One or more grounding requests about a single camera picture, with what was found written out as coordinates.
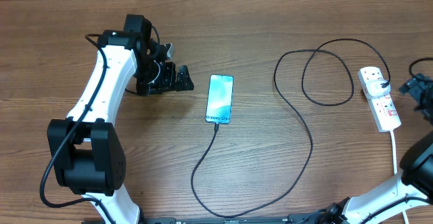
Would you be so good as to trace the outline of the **blue Galaxy smartphone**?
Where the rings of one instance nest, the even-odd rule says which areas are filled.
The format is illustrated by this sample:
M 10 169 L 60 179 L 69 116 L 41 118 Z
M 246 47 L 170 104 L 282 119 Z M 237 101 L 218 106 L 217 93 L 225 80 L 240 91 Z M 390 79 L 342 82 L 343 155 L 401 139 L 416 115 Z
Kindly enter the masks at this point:
M 205 121 L 229 124 L 233 98 L 234 77 L 212 74 L 208 88 Z

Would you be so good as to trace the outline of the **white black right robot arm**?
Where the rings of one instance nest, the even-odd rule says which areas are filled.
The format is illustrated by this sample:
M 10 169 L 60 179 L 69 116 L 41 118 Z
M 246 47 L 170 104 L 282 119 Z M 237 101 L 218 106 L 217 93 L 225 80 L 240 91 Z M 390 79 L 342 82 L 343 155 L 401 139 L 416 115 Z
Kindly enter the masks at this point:
M 394 130 L 401 126 L 401 120 L 390 89 L 381 88 L 386 80 L 373 66 L 360 69 L 358 78 L 378 131 L 390 134 L 394 175 L 361 196 L 320 210 L 315 214 L 316 223 L 381 223 L 410 208 L 432 204 L 432 134 L 409 148 L 397 164 Z

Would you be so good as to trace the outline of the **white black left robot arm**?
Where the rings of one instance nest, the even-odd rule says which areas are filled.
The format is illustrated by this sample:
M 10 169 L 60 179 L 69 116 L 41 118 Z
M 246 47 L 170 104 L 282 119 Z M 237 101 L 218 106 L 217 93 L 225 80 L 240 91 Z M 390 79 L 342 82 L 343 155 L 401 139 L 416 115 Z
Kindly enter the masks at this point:
M 122 30 L 86 35 L 97 60 L 75 107 L 48 125 L 51 160 L 39 187 L 44 205 L 90 202 L 103 223 L 146 222 L 124 186 L 127 161 L 115 132 L 122 97 L 132 78 L 138 96 L 194 88 L 187 66 L 172 61 L 173 45 L 151 38 L 156 32 L 144 16 L 129 14 Z

